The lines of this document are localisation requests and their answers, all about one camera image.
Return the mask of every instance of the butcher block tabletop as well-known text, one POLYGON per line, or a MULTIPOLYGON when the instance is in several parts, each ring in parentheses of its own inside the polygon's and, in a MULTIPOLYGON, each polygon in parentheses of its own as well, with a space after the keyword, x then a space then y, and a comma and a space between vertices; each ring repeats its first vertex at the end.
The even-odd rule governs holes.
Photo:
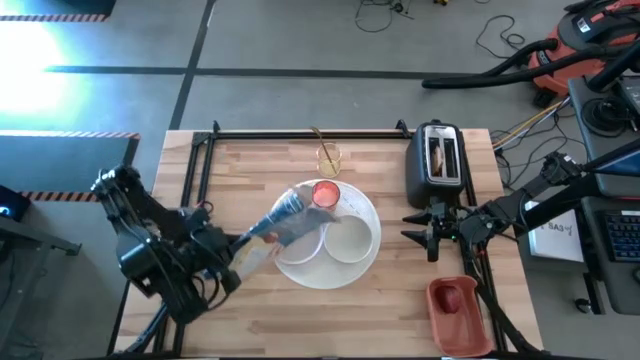
MULTIPOLYGON (((486 129, 462 130, 478 204, 503 194, 486 129)), ((178 207, 194 131, 168 131, 153 196, 166 207, 178 207)), ((418 212, 405 194, 405 149, 408 140, 336 140, 342 166, 335 180, 360 189, 380 217, 382 243, 369 270, 352 284, 335 290, 305 288, 291 281, 274 263, 250 277, 216 311, 186 327, 185 357, 346 357, 438 356, 425 289, 439 277, 463 275, 460 251, 440 242, 438 262, 400 234, 424 227, 401 221, 418 212)), ((271 209, 289 187, 320 178, 317 140, 217 140, 206 199, 214 205, 213 222, 227 233, 243 233, 271 209)), ((204 151, 200 147, 192 190, 198 192, 204 151)), ((542 341, 517 244, 503 237, 489 243, 498 301, 514 325, 538 348, 542 341)), ((129 346, 160 305, 135 287, 126 295, 115 350, 129 346)), ((490 318, 481 307, 487 335, 490 318)), ((167 331, 167 347, 173 339, 167 331)))

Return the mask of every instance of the keyboard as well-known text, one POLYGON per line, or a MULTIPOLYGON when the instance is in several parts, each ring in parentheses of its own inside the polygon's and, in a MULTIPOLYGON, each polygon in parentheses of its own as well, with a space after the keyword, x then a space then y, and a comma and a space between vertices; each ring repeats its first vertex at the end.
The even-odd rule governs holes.
POLYGON ((611 260, 640 262, 640 211, 605 212, 602 215, 611 260))

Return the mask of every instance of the orange vacuum cleaner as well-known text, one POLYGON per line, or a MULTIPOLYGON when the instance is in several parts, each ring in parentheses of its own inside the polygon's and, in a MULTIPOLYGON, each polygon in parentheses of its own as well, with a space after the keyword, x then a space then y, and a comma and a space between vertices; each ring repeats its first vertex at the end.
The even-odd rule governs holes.
MULTIPOLYGON (((567 14, 547 39, 523 47, 495 68, 467 77, 424 80, 422 87, 468 89, 533 81, 538 88, 533 103, 548 107, 555 97, 567 95, 569 79, 598 74, 640 35, 640 0, 585 0, 564 10, 567 14), (504 74, 527 59, 528 69, 504 74)), ((638 63, 632 70, 638 70, 638 63)))

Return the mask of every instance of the toaster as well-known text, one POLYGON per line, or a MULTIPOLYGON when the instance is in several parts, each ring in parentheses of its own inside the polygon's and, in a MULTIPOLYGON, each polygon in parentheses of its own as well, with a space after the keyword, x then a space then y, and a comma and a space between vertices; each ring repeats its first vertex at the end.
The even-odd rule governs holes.
POLYGON ((416 129, 405 157, 409 204, 424 209, 433 200, 453 204, 464 188, 464 140, 460 130, 439 120, 416 129))

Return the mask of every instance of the concrete floor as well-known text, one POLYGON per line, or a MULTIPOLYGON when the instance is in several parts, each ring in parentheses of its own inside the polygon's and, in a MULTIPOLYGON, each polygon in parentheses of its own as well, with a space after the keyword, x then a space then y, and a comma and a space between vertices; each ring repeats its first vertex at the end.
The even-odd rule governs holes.
MULTIPOLYGON (((415 20, 394 16, 389 29, 367 34, 353 23, 358 0, 218 0, 196 60, 200 68, 477 72, 498 63, 473 42, 488 18, 514 16, 513 30, 533 41, 544 37, 560 9, 573 1, 480 5, 452 0, 440 7, 414 0, 410 15, 415 20)), ((47 65, 186 67, 205 5, 206 0, 119 0, 112 18, 101 24, 0 23, 5 50, 0 128, 139 132, 134 165, 150 188, 183 75, 38 70, 47 65)), ((384 9, 367 8, 361 23, 376 27, 387 15, 384 9)), ((494 23, 483 42, 510 54, 498 39, 503 26, 494 23)), ((397 119, 414 127, 438 118, 463 128, 506 129, 537 112, 530 105, 533 94, 528 84, 427 92, 416 80, 196 76, 179 128, 209 128, 214 119, 226 129, 389 128, 397 119)), ((562 119, 561 126, 580 138, 574 118, 562 119)), ((541 141, 557 135, 527 139, 507 158, 524 162, 541 141)), ((564 151, 584 160, 579 144, 564 151)), ((516 186, 538 170, 532 166, 516 186)), ((46 359, 106 351, 124 278, 114 256, 113 231, 103 218, 95 204, 35 203, 29 214, 27 221, 34 226, 84 244, 78 258, 51 258, 48 275, 23 316, 24 332, 40 344, 46 359)), ((605 316, 577 313, 571 299, 586 292, 580 267, 532 259, 526 244, 521 247, 546 349, 637 358, 640 343, 634 337, 640 318, 612 314, 608 306, 605 316)))

